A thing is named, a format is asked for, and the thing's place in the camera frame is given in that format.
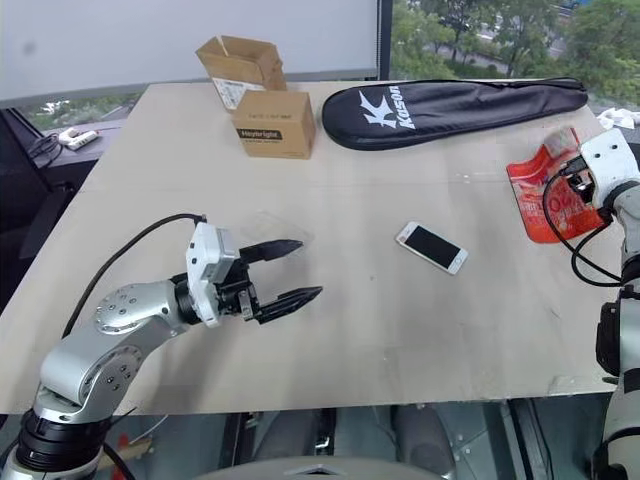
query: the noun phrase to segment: red plastic bag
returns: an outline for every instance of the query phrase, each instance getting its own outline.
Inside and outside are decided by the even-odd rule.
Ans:
[[[533,159],[507,166],[524,228],[534,242],[559,242],[544,218],[542,194],[547,181],[562,164],[580,155],[579,145],[575,130],[567,127],[549,135]],[[562,179],[556,180],[551,187],[548,207],[551,219],[566,239],[602,225],[595,209],[585,205]]]

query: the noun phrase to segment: robotic arm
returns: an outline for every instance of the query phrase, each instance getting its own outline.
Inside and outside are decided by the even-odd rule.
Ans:
[[[261,324],[275,320],[322,291],[300,288],[265,305],[257,299],[249,264],[301,246],[276,240],[238,251],[228,231],[198,223],[185,274],[119,288],[47,355],[33,409],[22,419],[2,480],[92,478],[111,417],[152,351],[200,322],[215,327],[236,315]]]
[[[615,216],[625,232],[618,298],[602,306],[598,325],[596,356],[617,378],[617,388],[592,476],[635,479],[640,478],[640,171],[619,130],[584,143],[580,153],[573,162],[583,162],[583,170],[571,175],[569,184],[606,221]]]

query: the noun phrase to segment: wooden table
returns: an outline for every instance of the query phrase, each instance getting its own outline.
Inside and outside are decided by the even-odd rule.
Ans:
[[[347,83],[306,83],[319,114]],[[240,245],[306,247],[251,267],[258,295],[323,285],[273,323],[193,327],[144,364],[119,412],[197,413],[497,399],[609,390],[595,360],[600,305],[559,245],[526,236],[505,166],[545,136],[600,132],[588,108],[384,152],[331,141],[312,158],[248,158],[210,84],[149,88],[0,318],[0,411],[32,402],[39,365],[98,267],[147,224],[206,213]],[[465,247],[453,277],[394,241],[409,220]],[[82,318],[118,286],[185,270],[192,224],[163,227],[99,283]],[[619,269],[621,231],[586,253]]]

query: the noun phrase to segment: kason logo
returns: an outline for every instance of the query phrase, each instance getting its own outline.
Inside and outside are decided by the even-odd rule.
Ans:
[[[396,112],[389,107],[387,98],[384,95],[382,95],[380,105],[374,107],[371,102],[367,100],[367,97],[363,95],[362,91],[358,90],[358,93],[360,93],[360,106],[371,114],[363,114],[364,118],[366,118],[369,123],[377,123],[381,126],[386,125],[387,127],[396,128],[396,123],[399,123],[401,127],[415,130],[416,127],[413,124],[413,120],[411,120],[409,111],[404,104],[404,98],[400,93],[400,87],[391,85],[389,91],[391,92],[391,99],[393,100],[393,105],[396,107]],[[387,115],[394,114],[396,115],[396,120],[387,120]]]

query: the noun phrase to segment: smartphone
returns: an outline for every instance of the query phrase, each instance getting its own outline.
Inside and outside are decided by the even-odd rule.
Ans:
[[[469,254],[417,222],[409,222],[396,237],[396,242],[436,267],[455,275]]]

